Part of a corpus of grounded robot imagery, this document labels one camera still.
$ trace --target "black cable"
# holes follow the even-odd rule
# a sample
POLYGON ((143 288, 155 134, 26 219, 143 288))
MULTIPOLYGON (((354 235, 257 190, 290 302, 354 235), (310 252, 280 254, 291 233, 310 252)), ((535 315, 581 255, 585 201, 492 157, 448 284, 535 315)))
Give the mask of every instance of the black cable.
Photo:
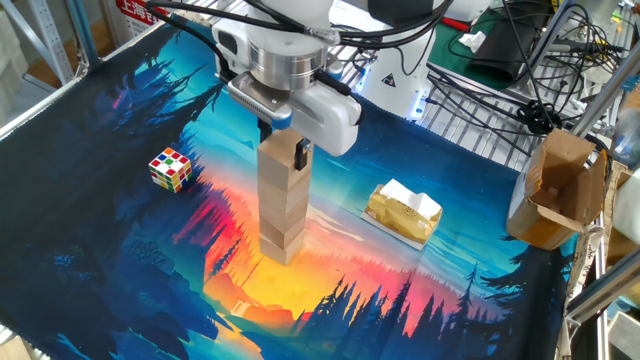
POLYGON ((166 1, 166 0, 150 0, 145 4, 145 7, 147 8, 147 10, 150 7, 185 10, 185 11, 190 11, 190 12, 195 12, 195 13, 200 13, 200 14, 212 15, 212 16, 216 16, 216 17, 220 17, 220 18, 229 19, 229 20, 234 20, 234 21, 238 21, 238 22, 241 22, 241 23, 254 25, 254 26, 259 26, 259 27, 263 27, 265 29, 270 29, 270 30, 278 30, 278 31, 285 31, 285 32, 296 32, 296 31, 291 31, 290 29, 288 29, 287 27, 283 26, 282 24, 272 23, 272 22, 269 22, 269 21, 263 21, 263 20, 255 19, 255 18, 248 17, 248 16, 243 16, 243 15, 230 13, 230 12, 227 12, 227 11, 211 9, 211 8, 206 8, 206 7, 196 6, 196 5, 191 5, 191 4, 184 4, 184 3, 179 3, 179 2, 171 2, 171 1, 166 1))
POLYGON ((411 76, 413 75, 414 72, 416 72, 416 70, 418 70, 418 68, 420 67, 420 64, 422 63, 422 59, 424 59, 424 56, 427 54, 427 50, 429 49, 429 45, 431 45, 431 40, 433 39, 433 34, 435 34, 435 32, 436 32, 435 29, 431 30, 431 34, 429 35, 429 40, 427 40, 427 44, 424 46, 422 55, 420 55, 418 62, 416 62, 416 65, 409 72, 407 72, 407 70, 404 67, 404 51, 402 51, 402 49, 400 49, 399 47, 395 48, 400 53, 400 68, 402 69, 402 73, 405 76, 411 76))
POLYGON ((342 39, 340 41, 341 45, 346 45, 346 46, 355 46, 355 47, 359 47, 359 48, 363 48, 363 49, 367 49, 367 50, 382 50, 382 49, 389 49, 389 48, 394 48, 394 47, 398 47, 398 46, 402 46, 404 44, 408 44, 416 39, 419 39, 420 37, 422 37, 422 35, 426 34, 427 32, 429 32, 429 30, 433 29, 435 27, 435 25, 437 25, 436 23, 432 23, 429 24, 427 26, 425 26, 424 28, 422 28, 420 31, 414 33, 413 35, 407 36, 404 39, 400 39, 400 40, 395 40, 395 41, 390 41, 390 42, 386 42, 386 43, 375 43, 375 42, 365 42, 365 41, 354 41, 354 40, 349 40, 349 39, 342 39))
POLYGON ((305 26, 300 22, 282 14, 275 9, 268 7, 262 0, 244 0, 247 4, 253 6, 254 8, 262 11, 263 13, 271 16, 274 20, 287 27, 291 31, 304 33, 305 26))
MULTIPOLYGON (((585 20, 585 23, 587 24, 587 39, 585 41, 585 44, 590 44, 591 43, 591 27, 589 26, 590 21, 589 21, 589 13, 587 12, 587 9, 585 9, 584 6, 582 6, 580 4, 572 4, 568 8, 571 8, 571 7, 577 7, 577 8, 581 9, 584 12, 584 20, 585 20)), ((578 74, 579 75, 582 74, 583 67, 584 67, 584 62, 585 62, 585 58, 583 58, 582 61, 580 62, 580 65, 578 65, 578 74)), ((578 81, 580 81, 580 76, 576 76, 576 79, 573 82, 573 85, 571 85, 571 90, 569 90, 569 93, 573 93, 575 91, 576 86, 578 85, 578 81)), ((569 103, 570 98, 571 98, 571 96, 567 96, 567 98, 565 99, 564 103, 562 104, 562 106, 558 110, 558 113, 562 113, 564 108, 569 103)))
POLYGON ((220 80, 225 84, 231 81, 231 79, 233 79, 236 76, 236 74, 233 71, 231 71, 231 68, 229 67, 229 62, 227 62, 227 59, 224 58, 222 51, 218 49, 216 44, 213 41, 209 40, 206 36, 200 34, 196 30, 193 30, 187 25, 182 24, 179 21, 176 21, 170 18, 169 16, 165 16, 164 14, 161 14, 160 12, 156 11, 155 8, 161 7, 161 6, 164 6, 164 1, 151 0, 145 3, 145 8, 147 9, 147 11, 149 11, 149 13, 151 13, 151 15, 157 17, 158 19, 166 22, 171 26, 174 26, 178 29, 186 31, 187 33, 195 36, 198 40, 202 41, 204 44, 210 47, 211 50, 213 50, 213 52, 218 56, 218 59, 220 61, 220 80))
POLYGON ((491 126, 487 125, 484 121, 478 119, 477 117, 475 117, 475 115, 473 115, 471 112, 469 112, 467 109, 465 109, 462 105, 460 105, 459 103, 457 103, 456 101, 454 101, 451 98, 451 95, 447 94, 446 92, 444 92, 442 90, 442 88, 440 86, 438 86, 436 83, 433 84, 433 86, 438 89, 438 91, 440 91, 445 98, 447 98, 449 101, 451 101, 453 104, 455 104, 460 110, 462 110, 463 112, 465 112, 467 115, 469 115, 471 118, 475 118, 474 120, 479 121, 482 125, 481 127, 484 127, 485 129, 493 132, 494 134, 496 134, 497 137, 501 138, 502 140, 506 141, 509 145, 511 145, 512 147, 514 147, 515 149, 518 149, 519 151, 521 151, 523 154, 527 155, 527 156, 531 156, 531 153, 524 150, 523 148, 521 148, 520 146, 518 146, 518 144, 514 143, 513 141, 507 139, 504 135, 502 135, 500 132, 496 131, 495 128, 492 128, 491 126))
POLYGON ((431 65, 431 64, 429 64, 429 63, 427 63, 427 67, 429 67, 429 69, 430 69, 432 72, 434 72, 434 73, 438 74, 438 76, 440 76, 442 79, 444 79, 444 80, 447 82, 447 84, 448 84, 448 85, 453 86, 453 87, 454 87, 454 88, 456 88, 458 91, 462 92, 463 94, 465 94, 465 95, 466 95, 466 96, 468 96, 469 98, 473 99, 474 101, 476 101, 476 102, 478 102, 478 103, 480 103, 480 104, 484 105, 485 107, 487 107, 487 108, 489 108, 489 109, 492 109, 492 110, 494 110, 494 111, 496 111, 496 112, 498 112, 498 113, 500 113, 500 114, 502 114, 502 115, 504 115, 504 116, 507 116, 507 117, 509 117, 509 118, 511 118, 511 119, 513 119, 513 120, 516 120, 516 121, 520 121, 520 122, 522 122, 522 119, 520 119, 518 116, 516 116, 516 115, 514 115, 514 114, 512 114, 512 113, 510 113, 510 112, 508 112, 508 111, 506 111, 506 110, 504 110, 504 109, 501 109, 501 108, 499 108, 499 107, 495 106, 494 104, 491 104, 491 103, 489 103, 489 102, 485 101, 485 100, 484 100, 484 99, 482 99, 482 98, 479 98, 479 97, 475 96, 475 94, 473 94, 473 92, 472 92, 472 91, 470 91, 469 89, 466 89, 466 88, 464 88, 464 87, 462 87, 462 86, 460 86, 460 85, 456 84, 456 83, 455 83, 455 81, 453 81, 453 80, 449 77, 449 75, 447 75, 447 74, 446 74, 446 73, 444 73, 443 71, 440 71, 440 69, 436 68, 435 66, 433 66, 433 65, 431 65))
POLYGON ((319 82, 327 85, 328 87, 334 89, 339 94, 344 95, 344 96, 349 96, 355 102, 357 102, 360 105, 360 117, 355 122, 355 126, 358 126, 358 125, 360 125, 362 123, 362 120, 364 119, 364 104, 362 104, 362 102, 360 101, 360 99, 358 99, 357 96, 353 95, 349 85, 344 84, 344 83, 334 79, 333 77, 331 77, 331 75, 327 74, 323 70, 316 70, 316 72, 314 73, 314 78, 317 81, 319 81, 319 82))
POLYGON ((509 10, 506 0, 502 0, 502 4, 505 6, 504 9, 507 12, 507 17, 509 18, 509 22, 511 23, 511 28, 513 29, 513 36, 516 39, 516 44, 518 45, 518 50, 520 51, 520 55, 522 56, 522 59, 524 60, 524 64, 526 65, 527 69, 529 70, 529 76, 531 77, 531 81, 533 84, 533 91, 536 93, 536 97, 538 98, 538 104, 542 105, 541 106, 542 112, 544 113, 544 116, 549 121, 549 125, 551 125, 553 124, 553 121, 551 120, 551 116, 549 116, 549 113, 547 112, 546 107, 543 105, 542 97, 540 96, 540 90, 538 89, 537 80, 531 69, 531 64, 529 63, 529 59, 527 59, 527 54, 524 52, 522 42, 520 41, 520 36, 518 36, 518 29, 516 28, 516 23, 513 21, 513 17, 511 16, 511 10, 509 10))
POLYGON ((349 32, 349 31, 345 31, 345 32, 341 32, 340 33, 340 37, 341 38, 358 38, 358 39, 365 39, 365 38, 378 38, 378 37, 384 37, 384 36, 390 36, 390 35, 398 35, 413 29, 416 29, 420 26, 426 25, 429 22, 432 22, 435 19, 438 19, 441 15, 444 16, 444 14, 447 12, 447 10, 449 9, 449 6, 451 6, 451 4, 453 3, 454 0, 446 0, 444 1, 440 6, 438 6, 437 8, 433 9, 433 11, 431 12, 431 15, 426 17, 425 19, 421 19, 419 21, 407 24, 407 25, 403 25, 403 26, 396 26, 393 29, 389 29, 389 30, 380 30, 380 31, 354 31, 354 32, 349 32))
MULTIPOLYGON (((431 104, 441 107, 442 109, 444 109, 445 111, 447 111, 447 112, 448 112, 448 113, 450 113, 451 115, 454 115, 454 116, 456 116, 456 117, 460 118, 461 120, 463 120, 463 121, 465 121, 465 122, 469 123, 470 125, 477 126, 477 127, 483 128, 483 129, 489 129, 489 128, 491 128, 491 129, 493 129, 493 130, 495 130, 495 131, 499 131, 499 132, 507 133, 507 134, 514 134, 514 135, 521 135, 521 136, 532 136, 532 137, 540 137, 540 138, 541 138, 541 137, 543 137, 542 135, 536 135, 536 134, 524 133, 524 132, 521 132, 521 131, 514 131, 514 130, 498 129, 498 128, 496 128, 496 127, 492 127, 492 126, 483 126, 483 125, 481 125, 481 124, 476 124, 476 123, 474 123, 473 121, 471 121, 471 120, 469 120, 469 119, 465 119, 465 118, 463 118, 463 117, 462 117, 462 116, 460 116, 456 111, 449 109, 448 107, 446 107, 446 106, 445 106, 444 104, 442 104, 442 103, 439 103, 439 102, 437 102, 437 101, 432 101, 432 102, 431 102, 431 104)), ((458 102, 455 102, 455 103, 453 103, 453 104, 454 104, 454 105, 456 105, 456 107, 459 105, 459 103, 458 103, 458 102)), ((469 115, 469 116, 470 116, 470 117, 471 117, 471 119, 473 119, 473 120, 476 120, 476 121, 478 121, 478 122, 480 122, 480 123, 484 123, 484 121, 480 120, 480 118, 478 118, 477 116, 475 116, 475 115, 473 115, 473 114, 471 114, 471 115, 469 115)))

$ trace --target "cardboard flap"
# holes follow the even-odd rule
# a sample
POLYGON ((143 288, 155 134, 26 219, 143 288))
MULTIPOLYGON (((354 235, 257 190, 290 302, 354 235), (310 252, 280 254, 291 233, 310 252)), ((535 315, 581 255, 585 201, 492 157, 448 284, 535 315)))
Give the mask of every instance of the cardboard flap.
POLYGON ((543 142, 543 186, 562 189, 584 168, 595 145, 562 130, 554 129, 543 142))
POLYGON ((606 153, 603 151, 589 169, 582 169, 558 194, 559 212, 586 225, 602 211, 605 191, 606 153))
POLYGON ((538 214, 540 214, 540 216, 544 217, 545 219, 548 219, 549 221, 553 221, 558 225, 564 226, 565 228, 578 233, 582 233, 582 230, 584 228, 579 222, 564 217, 551 209, 547 209, 544 206, 538 205, 538 214))
POLYGON ((598 158, 588 170, 589 183, 591 186, 591 199, 586 217, 582 223, 584 225, 593 222, 602 212, 604 205, 605 180, 607 177, 607 153, 603 150, 598 158))

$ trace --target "red object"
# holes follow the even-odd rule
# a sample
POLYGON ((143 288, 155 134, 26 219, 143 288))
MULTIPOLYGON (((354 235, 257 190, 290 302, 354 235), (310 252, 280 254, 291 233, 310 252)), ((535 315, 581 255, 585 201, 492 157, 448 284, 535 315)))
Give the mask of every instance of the red object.
MULTIPOLYGON (((158 19, 145 9, 144 3, 144 0, 116 0, 116 6, 125 16, 153 25, 158 22, 158 19)), ((156 8, 156 10, 163 15, 169 14, 165 9, 156 8)))
POLYGON ((443 18, 442 23, 447 25, 448 27, 452 27, 456 30, 460 30, 462 32, 469 32, 471 29, 467 24, 461 23, 459 21, 455 21, 449 18, 443 18))

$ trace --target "metal frame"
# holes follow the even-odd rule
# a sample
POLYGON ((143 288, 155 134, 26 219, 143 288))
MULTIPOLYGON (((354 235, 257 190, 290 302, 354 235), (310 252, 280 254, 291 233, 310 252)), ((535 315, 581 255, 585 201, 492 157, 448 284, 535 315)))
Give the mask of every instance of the metal frame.
MULTIPOLYGON (((562 26, 566 24, 569 16, 571 16, 571 12, 567 11, 571 6, 577 4, 578 0, 564 0, 558 10, 556 11, 556 16, 551 19, 549 25, 547 25, 547 31, 544 32, 544 35, 538 41, 538 44, 534 48, 531 56, 529 56, 529 64, 531 65, 531 71, 535 71, 536 68, 542 62, 544 55, 549 51, 549 48, 553 44, 553 41, 550 39, 555 39, 559 34, 562 26)), ((523 79, 521 84, 526 84, 527 81, 531 78, 530 74, 523 79)))
POLYGON ((81 58, 79 63, 83 64, 83 66, 78 67, 78 74, 82 76, 98 67, 102 63, 102 59, 98 56, 96 44, 91 35, 91 24, 87 20, 82 0, 66 0, 66 6, 73 24, 77 43, 79 44, 78 55, 81 58))
POLYGON ((571 133, 585 137, 600 119, 600 116, 613 104, 616 98, 620 97, 623 92, 622 84, 625 80, 629 76, 637 74, 638 71, 640 71, 640 43, 633 47, 618 71, 613 74, 591 105, 587 107, 571 133))
POLYGON ((9 17, 16 22, 18 28, 22 30, 27 38, 29 38, 29 41, 36 48, 40 56, 42 56, 42 59, 44 59, 58 79, 60 79, 60 82, 62 82, 62 84, 66 84, 71 80, 73 78, 73 73, 71 72, 71 66, 69 65, 69 58, 67 58, 67 54, 64 52, 64 47, 60 40, 58 29, 53 23, 46 1, 29 0, 29 5, 33 10, 42 33, 44 34, 48 47, 42 42, 42 40, 40 40, 29 23, 27 23, 15 5, 13 5, 11 0, 0 0, 0 4, 5 9, 9 17))

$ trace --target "table surface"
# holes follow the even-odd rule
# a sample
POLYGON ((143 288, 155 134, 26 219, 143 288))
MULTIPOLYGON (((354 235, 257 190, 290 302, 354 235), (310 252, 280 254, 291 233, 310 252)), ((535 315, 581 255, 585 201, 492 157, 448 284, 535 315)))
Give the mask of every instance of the table surface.
MULTIPOLYGON (((7 274, 0 279, 0 316, 11 326, 60 357, 99 358, 108 350, 140 358, 151 350, 139 341, 144 338, 192 359, 212 351, 249 354, 245 358, 256 351, 265 358, 305 351, 326 359, 327 351, 347 358, 384 353, 385 342, 371 346, 362 339, 389 336, 396 349, 419 350, 420 339, 430 339, 432 353, 451 353, 460 341, 460 319, 468 317, 478 331, 496 331, 501 353, 522 358, 532 342, 537 352, 553 351, 548 327, 559 324, 562 269, 571 249, 546 252, 501 240, 516 173, 371 105, 348 155, 314 152, 309 240, 298 260, 282 267, 261 258, 252 210, 255 118, 207 80, 215 69, 206 54, 194 39, 156 29, 0 142, 1 151, 16 154, 6 160, 7 171, 29 175, 0 186, 0 197, 9 199, 0 203, 15 204, 3 208, 0 221, 8 235, 0 255, 7 274), (190 77, 195 71, 199 76, 190 77), (169 145, 190 154, 198 169, 199 181, 182 195, 149 179, 146 164, 169 145), (371 189, 391 177, 445 208, 422 253, 358 218, 371 189), (138 245, 145 244, 159 252, 144 256, 146 247, 138 245), (51 297, 35 296, 43 291, 51 297), (491 294, 510 298, 510 305, 491 294), (342 337, 343 347, 320 337, 327 344, 319 345, 326 326, 344 336, 351 325, 364 329, 359 321, 349 324, 350 317, 345 324, 313 310, 328 306, 327 298, 359 319, 380 309, 387 320, 376 324, 385 330, 354 338, 360 340, 342 337), (366 299, 374 300, 367 305, 366 299), (412 337, 421 319, 423 326, 433 319, 438 329, 449 323, 452 332, 443 343, 428 332, 412 337), (529 333, 538 327, 545 330, 529 333), (181 328, 193 346, 177 340, 185 339, 181 328), (201 335, 221 345, 210 348, 201 335), (359 352, 363 345, 367 350, 359 352)), ((486 354, 481 339, 467 351, 486 354)))

